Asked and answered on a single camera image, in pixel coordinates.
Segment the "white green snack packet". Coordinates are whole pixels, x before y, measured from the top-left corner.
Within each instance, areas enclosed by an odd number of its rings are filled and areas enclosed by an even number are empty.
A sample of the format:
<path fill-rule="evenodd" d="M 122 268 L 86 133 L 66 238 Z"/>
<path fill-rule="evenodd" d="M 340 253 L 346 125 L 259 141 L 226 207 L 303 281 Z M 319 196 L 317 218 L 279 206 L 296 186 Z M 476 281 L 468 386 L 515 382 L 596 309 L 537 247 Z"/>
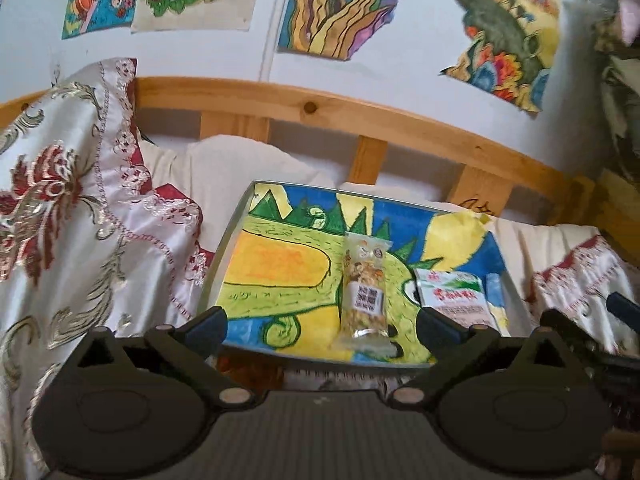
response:
<path fill-rule="evenodd" d="M 416 269 L 416 289 L 422 308 L 431 308 L 459 325 L 486 325 L 498 330 L 480 278 L 459 271 Z"/>

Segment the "clear nut bar packet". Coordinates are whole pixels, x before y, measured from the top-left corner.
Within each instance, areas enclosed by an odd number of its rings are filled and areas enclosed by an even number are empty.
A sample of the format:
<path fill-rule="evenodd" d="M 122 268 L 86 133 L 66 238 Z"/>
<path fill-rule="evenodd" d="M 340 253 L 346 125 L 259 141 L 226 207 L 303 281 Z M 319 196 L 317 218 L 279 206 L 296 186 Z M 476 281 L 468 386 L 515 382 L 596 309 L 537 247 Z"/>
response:
<path fill-rule="evenodd" d="M 347 233 L 344 243 L 340 329 L 337 349 L 388 359 L 395 347 L 388 336 L 385 256 L 389 240 Z"/>

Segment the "blue white sachet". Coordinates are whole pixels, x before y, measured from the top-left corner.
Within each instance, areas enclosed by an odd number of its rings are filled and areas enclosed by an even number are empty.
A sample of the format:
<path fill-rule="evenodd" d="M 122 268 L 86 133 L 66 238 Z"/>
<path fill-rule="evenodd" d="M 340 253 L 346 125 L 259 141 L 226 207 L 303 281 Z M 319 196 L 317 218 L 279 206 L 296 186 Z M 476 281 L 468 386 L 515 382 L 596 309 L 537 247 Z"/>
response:
<path fill-rule="evenodd" d="M 502 283 L 498 274 L 489 273 L 485 276 L 485 297 L 498 331 L 502 336 L 509 337 L 509 319 L 506 314 L 506 300 L 504 300 Z"/>

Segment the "metal tray with drawing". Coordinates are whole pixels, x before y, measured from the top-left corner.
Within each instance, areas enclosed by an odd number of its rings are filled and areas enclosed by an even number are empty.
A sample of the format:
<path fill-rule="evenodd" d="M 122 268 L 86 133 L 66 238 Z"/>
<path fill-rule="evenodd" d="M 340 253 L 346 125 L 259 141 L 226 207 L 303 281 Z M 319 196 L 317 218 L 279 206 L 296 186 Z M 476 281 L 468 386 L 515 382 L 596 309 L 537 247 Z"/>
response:
<path fill-rule="evenodd" d="M 337 349 L 347 233 L 389 240 L 386 314 L 395 353 Z M 228 318 L 227 347 L 314 363 L 411 370 L 431 364 L 416 333 L 416 269 L 500 276 L 510 336 L 532 323 L 485 221 L 466 211 L 289 183 L 252 183 L 207 273 L 202 309 Z"/>

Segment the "floral satin bedspread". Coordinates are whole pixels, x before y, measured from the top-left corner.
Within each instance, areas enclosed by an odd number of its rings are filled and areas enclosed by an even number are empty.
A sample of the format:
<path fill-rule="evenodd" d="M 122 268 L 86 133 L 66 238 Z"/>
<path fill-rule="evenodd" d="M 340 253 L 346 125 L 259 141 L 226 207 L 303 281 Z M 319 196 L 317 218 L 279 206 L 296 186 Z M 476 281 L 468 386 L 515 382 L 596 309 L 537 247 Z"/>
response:
<path fill-rule="evenodd" d="M 560 335 L 558 309 L 639 359 L 639 306 L 597 235 L 534 277 L 532 328 L 502 336 L 434 408 L 392 408 L 411 370 L 234 350 L 207 359 L 256 396 L 216 408 L 145 344 L 200 306 L 217 248 L 203 213 L 156 188 L 137 64 L 85 67 L 1 131 L 1 474 L 6 479 L 634 479 L 639 429 Z"/>

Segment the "white pillow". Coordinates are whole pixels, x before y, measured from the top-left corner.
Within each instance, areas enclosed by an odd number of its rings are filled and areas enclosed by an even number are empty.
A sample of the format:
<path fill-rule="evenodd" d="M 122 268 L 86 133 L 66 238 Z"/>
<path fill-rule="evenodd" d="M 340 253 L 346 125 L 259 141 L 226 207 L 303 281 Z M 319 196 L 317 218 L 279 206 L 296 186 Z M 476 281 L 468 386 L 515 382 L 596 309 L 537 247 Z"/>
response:
<path fill-rule="evenodd" d="M 212 136 L 178 152 L 147 140 L 139 145 L 153 185 L 158 188 L 171 184 L 201 207 L 201 244 L 207 249 L 218 247 L 236 205 L 255 180 L 309 184 L 442 207 L 446 211 L 458 209 L 450 203 L 434 202 L 415 184 L 408 188 L 339 184 L 327 172 L 273 145 L 239 136 Z M 575 247 L 599 234 L 594 226 L 531 226 L 501 218 L 489 221 L 488 230 L 494 234 L 506 270 L 520 287 L 528 284 L 534 273 L 560 263 Z"/>

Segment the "landscape drawing poster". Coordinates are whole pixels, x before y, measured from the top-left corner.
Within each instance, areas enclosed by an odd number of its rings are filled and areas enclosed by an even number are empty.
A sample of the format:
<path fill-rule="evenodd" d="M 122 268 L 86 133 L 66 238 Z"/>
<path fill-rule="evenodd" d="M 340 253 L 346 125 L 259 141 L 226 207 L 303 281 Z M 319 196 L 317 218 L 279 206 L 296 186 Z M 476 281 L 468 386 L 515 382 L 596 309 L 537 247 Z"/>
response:
<path fill-rule="evenodd" d="M 470 40 L 442 74 L 536 115 L 560 42 L 561 0 L 457 0 Z"/>

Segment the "wooden bed rail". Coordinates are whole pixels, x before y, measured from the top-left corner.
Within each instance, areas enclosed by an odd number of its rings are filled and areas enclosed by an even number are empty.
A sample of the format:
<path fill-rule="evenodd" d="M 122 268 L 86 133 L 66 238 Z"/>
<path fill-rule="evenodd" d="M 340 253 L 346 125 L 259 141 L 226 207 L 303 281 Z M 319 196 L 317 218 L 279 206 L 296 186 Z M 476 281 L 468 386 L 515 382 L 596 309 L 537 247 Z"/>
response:
<path fill-rule="evenodd" d="M 550 200 L 554 223 L 592 223 L 602 200 L 590 179 L 571 179 L 477 134 L 331 93 L 231 79 L 141 77 L 136 104 L 138 110 L 198 114 L 203 139 L 230 134 L 267 143 L 275 120 L 352 134 L 358 140 L 348 176 L 352 183 L 375 183 L 392 144 L 458 162 L 462 170 L 448 202 L 494 216 L 518 186 Z"/>

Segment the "white wall pipe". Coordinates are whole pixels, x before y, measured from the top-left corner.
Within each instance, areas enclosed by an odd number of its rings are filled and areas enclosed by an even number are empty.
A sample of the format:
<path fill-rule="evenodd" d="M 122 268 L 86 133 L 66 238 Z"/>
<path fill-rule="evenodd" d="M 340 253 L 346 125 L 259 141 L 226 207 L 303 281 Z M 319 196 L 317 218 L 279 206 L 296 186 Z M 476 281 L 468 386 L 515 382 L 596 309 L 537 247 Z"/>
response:
<path fill-rule="evenodd" d="M 270 16 L 269 27 L 265 40 L 264 50 L 262 50 L 262 62 L 258 75 L 259 82 L 270 81 L 273 60 L 276 57 L 276 50 L 279 41 L 279 30 L 285 12 L 286 0 L 274 0 Z"/>

